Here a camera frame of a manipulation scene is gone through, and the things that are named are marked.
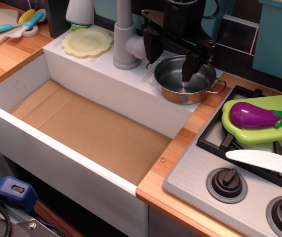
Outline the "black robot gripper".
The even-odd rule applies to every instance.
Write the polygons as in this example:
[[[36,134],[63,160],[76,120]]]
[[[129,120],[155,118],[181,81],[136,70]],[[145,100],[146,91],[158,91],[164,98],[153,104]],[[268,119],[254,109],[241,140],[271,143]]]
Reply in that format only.
[[[164,10],[143,9],[143,43],[146,58],[154,63],[163,53],[164,44],[183,51],[182,82],[189,82],[204,64],[213,58],[215,41],[203,30],[202,20],[212,20],[205,15],[205,0],[166,0]]]

